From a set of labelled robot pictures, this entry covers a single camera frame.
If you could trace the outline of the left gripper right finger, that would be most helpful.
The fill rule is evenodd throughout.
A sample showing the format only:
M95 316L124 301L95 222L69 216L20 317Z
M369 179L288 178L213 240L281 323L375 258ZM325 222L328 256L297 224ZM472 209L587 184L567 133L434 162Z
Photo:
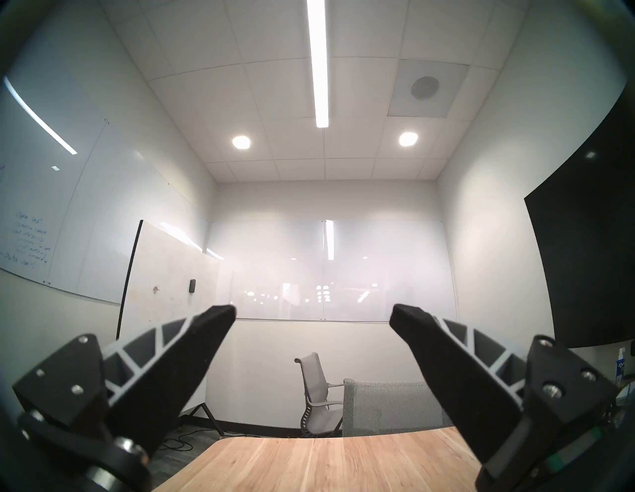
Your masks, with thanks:
M477 491L618 491L618 388L546 335L526 355L467 324L394 305L391 328L481 464Z

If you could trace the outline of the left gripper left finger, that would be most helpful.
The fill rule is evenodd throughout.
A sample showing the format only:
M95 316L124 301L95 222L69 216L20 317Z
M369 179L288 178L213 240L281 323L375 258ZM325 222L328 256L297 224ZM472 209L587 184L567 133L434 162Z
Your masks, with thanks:
M153 454L200 383L236 320L233 305L142 329L101 348L69 340L13 385L31 438L132 440Z

